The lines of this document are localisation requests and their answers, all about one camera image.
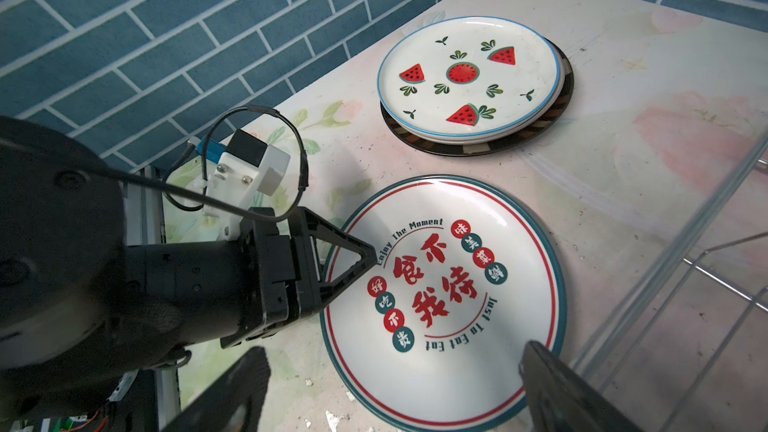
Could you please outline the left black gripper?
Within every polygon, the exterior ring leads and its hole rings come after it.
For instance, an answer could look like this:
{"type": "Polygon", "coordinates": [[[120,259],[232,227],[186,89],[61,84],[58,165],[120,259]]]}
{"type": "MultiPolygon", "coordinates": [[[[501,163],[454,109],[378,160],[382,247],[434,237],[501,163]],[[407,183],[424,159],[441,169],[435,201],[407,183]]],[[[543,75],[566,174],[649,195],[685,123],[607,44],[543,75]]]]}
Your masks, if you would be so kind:
{"type": "Polygon", "coordinates": [[[234,241],[130,246],[126,302],[176,348],[228,348],[319,313],[377,263],[373,246],[305,207],[288,225],[245,219],[234,241]]]}

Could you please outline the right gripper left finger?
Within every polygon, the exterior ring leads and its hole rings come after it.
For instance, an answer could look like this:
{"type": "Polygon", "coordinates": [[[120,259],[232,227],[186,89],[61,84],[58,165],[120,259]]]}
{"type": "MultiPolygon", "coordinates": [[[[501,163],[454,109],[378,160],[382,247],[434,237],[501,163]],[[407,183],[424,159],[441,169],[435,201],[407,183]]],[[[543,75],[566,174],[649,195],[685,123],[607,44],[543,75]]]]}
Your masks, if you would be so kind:
{"type": "Polygon", "coordinates": [[[266,350],[249,349],[163,431],[257,431],[270,376],[266,350]]]}

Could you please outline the left green circuit board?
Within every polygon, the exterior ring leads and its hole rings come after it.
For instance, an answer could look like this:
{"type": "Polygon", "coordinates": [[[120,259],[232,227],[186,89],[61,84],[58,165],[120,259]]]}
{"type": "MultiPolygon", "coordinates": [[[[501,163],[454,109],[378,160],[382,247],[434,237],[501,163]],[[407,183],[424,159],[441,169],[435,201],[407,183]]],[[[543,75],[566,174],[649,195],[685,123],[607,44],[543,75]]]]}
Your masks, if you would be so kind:
{"type": "Polygon", "coordinates": [[[52,419],[50,432],[101,432],[107,429],[110,422],[106,412],[96,412],[91,416],[77,416],[52,419]]]}

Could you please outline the strawberry print blue rim plate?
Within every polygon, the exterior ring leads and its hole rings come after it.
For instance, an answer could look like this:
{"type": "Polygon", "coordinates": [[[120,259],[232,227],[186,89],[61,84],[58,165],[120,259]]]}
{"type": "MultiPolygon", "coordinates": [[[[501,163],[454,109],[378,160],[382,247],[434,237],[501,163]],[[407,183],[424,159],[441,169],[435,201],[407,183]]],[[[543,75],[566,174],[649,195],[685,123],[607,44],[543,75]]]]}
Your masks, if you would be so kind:
{"type": "Polygon", "coordinates": [[[560,94],[565,67],[531,28],[496,17],[460,17],[397,43],[377,76],[384,111],[438,143],[506,136],[542,115],[560,94]]]}

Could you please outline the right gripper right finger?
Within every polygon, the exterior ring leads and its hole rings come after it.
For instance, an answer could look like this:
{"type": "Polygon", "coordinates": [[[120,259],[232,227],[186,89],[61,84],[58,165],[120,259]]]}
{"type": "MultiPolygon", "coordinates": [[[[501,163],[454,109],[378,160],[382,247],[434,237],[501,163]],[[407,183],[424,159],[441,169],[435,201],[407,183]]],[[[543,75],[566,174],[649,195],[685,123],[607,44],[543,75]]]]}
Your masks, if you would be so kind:
{"type": "Polygon", "coordinates": [[[557,355],[537,341],[526,343],[519,373],[536,431],[639,429],[557,355]]]}

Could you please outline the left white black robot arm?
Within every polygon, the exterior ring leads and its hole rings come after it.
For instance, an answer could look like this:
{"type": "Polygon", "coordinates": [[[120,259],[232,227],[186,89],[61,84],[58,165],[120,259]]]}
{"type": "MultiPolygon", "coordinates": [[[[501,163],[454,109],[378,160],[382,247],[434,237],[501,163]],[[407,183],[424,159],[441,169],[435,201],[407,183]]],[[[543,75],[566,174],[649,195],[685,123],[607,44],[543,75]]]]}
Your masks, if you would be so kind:
{"type": "Polygon", "coordinates": [[[237,131],[193,190],[108,167],[57,131],[1,121],[1,417],[76,415],[120,379],[229,348],[326,308],[374,248],[299,203],[253,208],[288,157],[237,131]],[[210,242],[129,245],[126,183],[188,198],[218,219],[210,242]]]}

